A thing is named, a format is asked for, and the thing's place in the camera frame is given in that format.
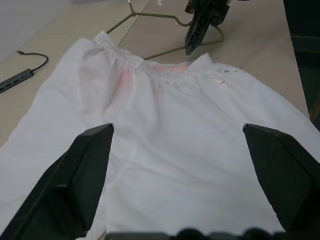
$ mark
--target beige table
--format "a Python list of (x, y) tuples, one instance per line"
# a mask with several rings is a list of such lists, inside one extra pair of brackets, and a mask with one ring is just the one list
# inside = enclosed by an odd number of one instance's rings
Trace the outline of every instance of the beige table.
[[(183, 23), (188, 23), (192, 15), (184, 12), (187, 2), (162, 0), (159, 6), (157, 1), (149, 1), (143, 12), (176, 15)], [(307, 116), (283, 1), (234, 0), (220, 28), (225, 34), (223, 43), (199, 47), (190, 56), (180, 50), (154, 58), (153, 61), (181, 63), (209, 52), (213, 62), (232, 65), (254, 75)], [(179, 26), (172, 19), (141, 16), (119, 46), (141, 57), (152, 56), (183, 46), (187, 30), (187, 27)], [(204, 42), (218, 37), (217, 31), (210, 27)]]
[[(148, 0), (133, 0), (137, 11), (142, 11)], [(68, 48), (79, 38), (93, 39), (101, 30), (107, 30), (130, 13), (127, 0), (108, 0), (73, 5), (54, 22), (29, 41), (21, 50), (49, 56), (49, 63), (34, 77), (0, 94), (0, 147), (30, 108), (40, 85), (49, 77)], [(119, 43), (136, 19), (132, 18), (115, 30), (111, 36)], [(14, 54), (0, 66), (0, 81), (17, 73), (39, 66), (39, 56)]]

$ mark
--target white shorts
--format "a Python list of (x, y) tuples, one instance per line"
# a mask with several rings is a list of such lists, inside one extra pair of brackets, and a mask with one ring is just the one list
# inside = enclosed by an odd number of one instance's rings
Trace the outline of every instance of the white shorts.
[(281, 230), (245, 123), (290, 134), (320, 160), (310, 120), (248, 73), (208, 54), (178, 65), (145, 61), (102, 32), (67, 51), (0, 149), (0, 232), (74, 138), (106, 123), (115, 129), (92, 240), (106, 230)]

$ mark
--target white pants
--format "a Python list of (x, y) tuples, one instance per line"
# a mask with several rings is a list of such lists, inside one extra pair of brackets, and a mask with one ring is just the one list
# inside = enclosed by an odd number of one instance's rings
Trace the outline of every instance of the white pants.
[(320, 159), (309, 119), (248, 73), (208, 54), (191, 64), (144, 61), (101, 33), (68, 50), (0, 150), (0, 232), (74, 138), (105, 123), (115, 132), (93, 240), (105, 230), (281, 230), (245, 123), (290, 134)]

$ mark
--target pink stain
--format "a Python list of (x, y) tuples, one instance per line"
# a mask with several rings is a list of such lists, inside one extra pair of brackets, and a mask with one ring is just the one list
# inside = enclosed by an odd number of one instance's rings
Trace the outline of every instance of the pink stain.
[(155, 65), (153, 68), (161, 73), (163, 72), (169, 72), (169, 73), (179, 73), (185, 71), (189, 66), (176, 66), (176, 67), (170, 67), (170, 66), (159, 66)]
[(128, 88), (130, 85), (132, 85), (133, 79), (132, 79), (132, 73), (129, 70), (128, 67), (123, 67), (120, 78), (118, 80), (118, 83), (115, 87), (114, 94), (112, 96), (112, 102), (120, 96), (123, 89)]

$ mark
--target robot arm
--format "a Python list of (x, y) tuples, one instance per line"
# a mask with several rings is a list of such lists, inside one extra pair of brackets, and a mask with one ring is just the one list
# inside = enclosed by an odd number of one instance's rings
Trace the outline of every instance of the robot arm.
[(216, 27), (223, 23), (230, 8), (230, 2), (231, 0), (189, 0), (185, 12), (194, 15), (185, 36), (187, 55), (190, 55), (202, 43), (209, 25)]

